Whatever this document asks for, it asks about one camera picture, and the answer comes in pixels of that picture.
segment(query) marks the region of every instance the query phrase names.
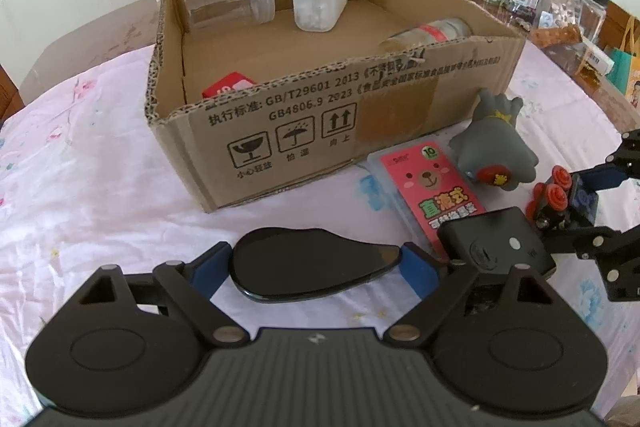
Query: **metal screw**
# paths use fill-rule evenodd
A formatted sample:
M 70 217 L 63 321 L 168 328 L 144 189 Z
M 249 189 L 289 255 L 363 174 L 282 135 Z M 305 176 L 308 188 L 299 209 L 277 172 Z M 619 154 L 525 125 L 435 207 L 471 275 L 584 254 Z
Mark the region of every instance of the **metal screw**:
M 398 324 L 389 330 L 389 336 L 399 342 L 411 342 L 420 337 L 420 330 L 411 324 Z
M 222 326 L 213 332 L 213 338 L 225 344 L 232 344 L 244 339 L 244 331 L 237 326 Z

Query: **open cardboard box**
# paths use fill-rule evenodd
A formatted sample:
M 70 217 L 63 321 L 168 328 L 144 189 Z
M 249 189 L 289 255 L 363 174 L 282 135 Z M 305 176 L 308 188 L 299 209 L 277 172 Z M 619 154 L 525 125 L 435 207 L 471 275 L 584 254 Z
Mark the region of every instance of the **open cardboard box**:
M 165 0 L 145 114 L 204 210 L 331 172 L 469 118 L 478 90 L 504 92 L 524 38 L 468 0 L 349 0 L 333 30 L 297 28 L 292 0 L 258 26 L 189 33 Z M 475 36 L 380 55 L 418 23 L 459 17 Z M 258 85 L 206 100 L 232 71 Z

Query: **gray rubber toy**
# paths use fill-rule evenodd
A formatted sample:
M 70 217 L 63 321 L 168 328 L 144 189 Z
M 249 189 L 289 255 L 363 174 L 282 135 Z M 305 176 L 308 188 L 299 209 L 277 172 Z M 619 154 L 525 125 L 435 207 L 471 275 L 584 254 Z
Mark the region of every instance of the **gray rubber toy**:
M 449 142 L 458 169 L 472 180 L 502 190 L 535 181 L 538 157 L 515 128 L 522 99 L 509 100 L 488 89 L 481 89 L 479 96 L 469 127 Z

